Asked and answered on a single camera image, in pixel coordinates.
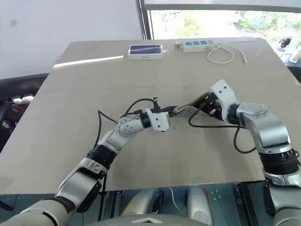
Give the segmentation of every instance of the table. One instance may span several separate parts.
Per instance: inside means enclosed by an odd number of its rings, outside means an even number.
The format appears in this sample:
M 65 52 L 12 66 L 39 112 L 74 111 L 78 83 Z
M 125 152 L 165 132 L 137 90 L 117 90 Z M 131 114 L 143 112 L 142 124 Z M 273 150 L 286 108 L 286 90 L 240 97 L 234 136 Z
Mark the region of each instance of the table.
M 216 43 L 246 40 L 254 38 L 214 39 Z M 209 62 L 207 52 L 182 53 L 174 49 L 174 40 L 71 43 L 58 64 L 102 60 L 53 69 L 0 155 L 0 193 L 54 193 L 92 148 L 97 109 L 117 119 L 139 98 L 159 97 L 162 107 L 181 105 L 222 78 L 237 92 L 238 100 L 270 106 L 300 150 L 301 104 L 295 98 L 301 94 L 299 82 L 265 40 L 255 40 L 261 46 L 256 58 L 252 58 L 257 52 L 254 43 L 237 44 L 250 62 L 243 63 L 233 50 L 234 60 L 225 65 Z M 133 44 L 163 44 L 164 59 L 129 60 L 127 50 Z M 219 50 L 211 57 L 230 56 Z M 151 105 L 142 103 L 136 109 L 146 107 Z M 201 119 L 196 123 L 223 124 Z M 101 136 L 115 126 L 105 118 L 102 122 Z M 173 118 L 165 133 L 145 130 L 115 159 L 107 190 L 263 180 L 257 152 L 236 152 L 234 133 L 234 129 L 192 128 L 185 118 Z M 248 131 L 241 131 L 238 145 L 242 150 L 253 147 Z

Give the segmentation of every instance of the trees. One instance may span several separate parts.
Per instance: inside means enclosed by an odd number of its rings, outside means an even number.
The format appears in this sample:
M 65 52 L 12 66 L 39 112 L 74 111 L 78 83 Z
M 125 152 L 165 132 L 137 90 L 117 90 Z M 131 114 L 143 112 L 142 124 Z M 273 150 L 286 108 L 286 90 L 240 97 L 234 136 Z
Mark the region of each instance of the trees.
M 301 29 L 300 15 L 295 13 L 253 11 L 237 11 L 237 13 L 241 16 L 237 23 L 240 27 L 258 32 L 266 39 L 269 38 L 271 31 L 293 28 L 298 32 Z
M 178 13 L 181 13 L 182 10 L 161 10 L 158 11 L 157 14 L 161 16 L 162 23 L 164 24 L 165 32 L 167 32 L 168 27 L 167 24 L 171 17 L 175 18 Z
M 184 25 L 177 32 L 180 38 L 193 38 L 199 35 L 201 24 L 194 17 L 193 13 L 188 14 L 184 19 Z

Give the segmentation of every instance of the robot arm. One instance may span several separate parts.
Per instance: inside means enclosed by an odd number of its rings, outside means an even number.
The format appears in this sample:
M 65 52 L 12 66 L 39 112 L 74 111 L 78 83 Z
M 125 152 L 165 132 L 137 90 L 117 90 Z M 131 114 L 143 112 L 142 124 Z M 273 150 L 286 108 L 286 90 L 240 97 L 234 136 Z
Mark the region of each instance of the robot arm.
M 52 198 L 41 200 L 15 215 L 1 226 L 66 226 L 73 214 L 85 212 L 97 197 L 102 179 L 129 139 L 146 128 L 169 129 L 168 112 L 145 113 L 120 118 L 114 130 L 101 138 L 87 157 L 61 183 Z
M 301 168 L 298 152 L 283 122 L 269 107 L 239 103 L 229 85 L 220 80 L 194 106 L 219 120 L 251 132 L 267 180 L 265 200 L 271 200 L 275 226 L 301 225 Z

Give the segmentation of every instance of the power strip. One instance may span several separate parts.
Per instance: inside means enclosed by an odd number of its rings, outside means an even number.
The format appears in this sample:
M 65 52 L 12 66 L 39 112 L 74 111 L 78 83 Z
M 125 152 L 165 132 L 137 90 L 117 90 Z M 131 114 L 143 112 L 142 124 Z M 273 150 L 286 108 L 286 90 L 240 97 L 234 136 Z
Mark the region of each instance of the power strip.
M 211 39 L 195 39 L 182 42 L 184 53 L 211 51 L 215 48 L 215 44 Z

